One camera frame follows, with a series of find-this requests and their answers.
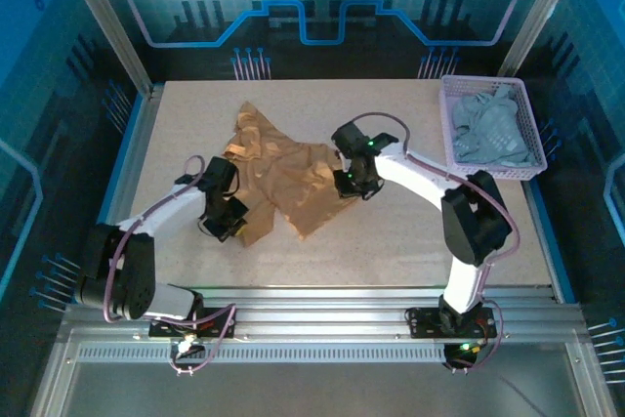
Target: tan fabric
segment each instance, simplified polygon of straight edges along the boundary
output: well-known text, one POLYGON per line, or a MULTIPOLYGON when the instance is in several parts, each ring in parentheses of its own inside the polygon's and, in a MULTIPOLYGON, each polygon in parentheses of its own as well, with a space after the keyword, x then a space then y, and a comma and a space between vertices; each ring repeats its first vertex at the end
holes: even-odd
POLYGON ((236 197, 249 209, 240 234, 244 246, 273 229, 275 207, 304 239, 354 203, 334 188, 332 171, 341 161, 329 146, 292 141, 249 103, 241 107, 235 131, 224 155, 238 168, 236 197))

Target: gray cloth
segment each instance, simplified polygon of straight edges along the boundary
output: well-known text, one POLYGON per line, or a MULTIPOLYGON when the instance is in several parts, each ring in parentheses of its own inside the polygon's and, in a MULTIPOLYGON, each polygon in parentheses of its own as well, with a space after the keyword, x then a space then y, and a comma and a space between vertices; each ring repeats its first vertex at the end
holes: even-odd
POLYGON ((511 90, 509 85, 501 85, 494 96, 478 93, 463 97, 455 105, 453 151, 458 163, 536 164, 517 125, 519 106, 509 98, 511 90))

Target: mesh basket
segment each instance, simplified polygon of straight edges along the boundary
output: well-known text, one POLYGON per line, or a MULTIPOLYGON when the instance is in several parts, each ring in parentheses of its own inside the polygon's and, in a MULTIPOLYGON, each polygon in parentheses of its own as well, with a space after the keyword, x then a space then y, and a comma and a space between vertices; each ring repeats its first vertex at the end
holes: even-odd
POLYGON ((462 75, 445 75, 441 77, 442 86, 440 87, 440 115, 442 118, 442 133, 445 142, 445 156, 447 166, 450 170, 470 175, 477 170, 485 170, 490 173, 493 178, 502 180, 531 180, 534 176, 542 173, 547 169, 547 159, 540 142, 538 128, 534 121, 534 115, 529 105, 529 98, 525 91, 525 85, 518 78, 503 77, 470 77, 462 75), (500 85, 510 85, 512 92, 510 98, 519 105, 517 113, 517 124, 521 135, 525 140, 525 144, 534 158, 538 162, 535 166, 510 167, 501 165, 489 165, 479 163, 458 163, 455 160, 453 151, 453 140, 456 137, 456 131, 453 128, 452 110, 458 101, 467 95, 474 95, 479 92, 485 92, 493 95, 500 85))

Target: speckled tabletop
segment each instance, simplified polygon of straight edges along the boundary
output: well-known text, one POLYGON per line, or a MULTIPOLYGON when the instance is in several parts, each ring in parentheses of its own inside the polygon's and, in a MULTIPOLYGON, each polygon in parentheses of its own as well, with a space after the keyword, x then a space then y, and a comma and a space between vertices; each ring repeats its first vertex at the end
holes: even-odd
MULTIPOLYGON (((330 143, 355 115, 384 110, 412 131, 412 150, 444 162, 436 80, 294 80, 167 82, 133 204, 143 211, 182 174, 188 156, 207 161, 232 135, 241 104, 254 104, 296 141, 330 143)), ((402 137, 390 120, 367 118, 369 135, 402 137)), ((521 184, 499 181, 521 230, 521 249, 492 271, 491 285, 550 284, 545 259, 521 184)), ((243 249, 183 227, 156 253, 158 281, 185 286, 443 286, 451 255, 442 237, 440 212, 394 184, 340 214, 305 241, 276 212, 273 232, 243 249)))

